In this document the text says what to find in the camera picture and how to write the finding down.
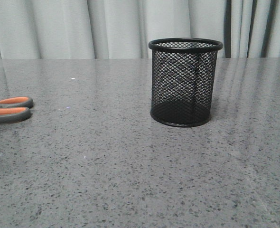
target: gray speckled countertop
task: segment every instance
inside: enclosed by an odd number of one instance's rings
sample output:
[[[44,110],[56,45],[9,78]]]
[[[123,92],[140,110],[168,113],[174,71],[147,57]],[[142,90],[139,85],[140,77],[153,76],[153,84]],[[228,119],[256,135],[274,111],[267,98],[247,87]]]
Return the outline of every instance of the gray speckled countertop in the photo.
[[[151,60],[0,60],[0,228],[280,228],[280,58],[218,59],[212,119],[150,115]]]

